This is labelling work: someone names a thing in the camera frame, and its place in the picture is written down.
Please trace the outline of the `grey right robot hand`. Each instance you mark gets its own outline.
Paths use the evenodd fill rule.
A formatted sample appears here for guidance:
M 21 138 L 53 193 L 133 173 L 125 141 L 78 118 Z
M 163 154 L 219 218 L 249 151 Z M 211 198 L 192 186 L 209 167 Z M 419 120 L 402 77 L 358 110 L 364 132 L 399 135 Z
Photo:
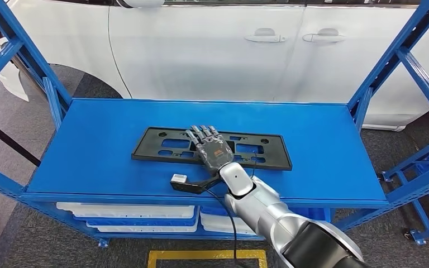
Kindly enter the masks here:
M 194 143 L 199 158 L 203 161 L 210 174 L 233 162 L 234 154 L 224 137 L 213 127 L 192 125 L 185 131 Z

